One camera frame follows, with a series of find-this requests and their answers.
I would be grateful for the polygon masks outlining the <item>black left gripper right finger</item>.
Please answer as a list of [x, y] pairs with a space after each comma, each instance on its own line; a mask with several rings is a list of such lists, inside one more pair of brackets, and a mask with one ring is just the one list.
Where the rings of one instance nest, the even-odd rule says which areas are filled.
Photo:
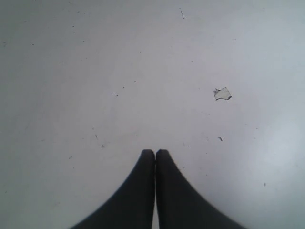
[[166, 149], [156, 153], [156, 200], [161, 229], [242, 229], [186, 180]]

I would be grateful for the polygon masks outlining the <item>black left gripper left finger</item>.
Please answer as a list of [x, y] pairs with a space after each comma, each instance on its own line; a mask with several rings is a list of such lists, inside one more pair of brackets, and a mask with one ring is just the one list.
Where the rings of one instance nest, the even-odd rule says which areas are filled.
[[117, 191], [74, 229], [151, 229], [155, 201], [155, 155], [141, 152]]

